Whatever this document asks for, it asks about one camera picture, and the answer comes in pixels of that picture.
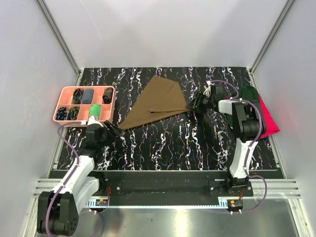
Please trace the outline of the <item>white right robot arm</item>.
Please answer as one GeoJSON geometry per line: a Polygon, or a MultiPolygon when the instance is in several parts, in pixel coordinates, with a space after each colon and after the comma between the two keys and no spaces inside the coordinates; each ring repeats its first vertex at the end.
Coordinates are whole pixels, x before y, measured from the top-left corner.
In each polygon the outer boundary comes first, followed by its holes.
{"type": "Polygon", "coordinates": [[[186,111],[202,113],[207,109],[231,117],[231,128],[237,143],[224,190],[228,195],[235,196],[248,182],[251,155],[266,132],[259,93],[254,87],[244,86],[234,97],[227,98],[222,85],[210,85],[187,103],[179,85],[171,89],[154,86],[141,93],[119,128],[127,130],[186,111]]]}

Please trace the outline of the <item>brown fabric napkin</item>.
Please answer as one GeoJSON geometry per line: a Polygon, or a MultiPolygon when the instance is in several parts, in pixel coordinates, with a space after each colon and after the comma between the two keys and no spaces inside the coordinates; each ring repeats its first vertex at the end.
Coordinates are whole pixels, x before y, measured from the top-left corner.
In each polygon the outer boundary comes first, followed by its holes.
{"type": "Polygon", "coordinates": [[[153,76],[118,127],[131,129],[187,111],[179,82],[153,76]]]}

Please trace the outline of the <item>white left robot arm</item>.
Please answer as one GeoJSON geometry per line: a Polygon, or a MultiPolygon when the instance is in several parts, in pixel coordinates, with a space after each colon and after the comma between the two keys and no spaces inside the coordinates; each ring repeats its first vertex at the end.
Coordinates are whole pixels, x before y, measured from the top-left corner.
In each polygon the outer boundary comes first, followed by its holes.
{"type": "Polygon", "coordinates": [[[76,160],[63,179],[51,190],[44,191],[38,199],[37,232],[50,237],[72,236],[79,222],[79,214],[90,197],[102,195],[105,181],[90,173],[98,163],[102,148],[121,137],[121,129],[109,121],[100,122],[91,116],[86,123],[85,138],[76,160]]]}

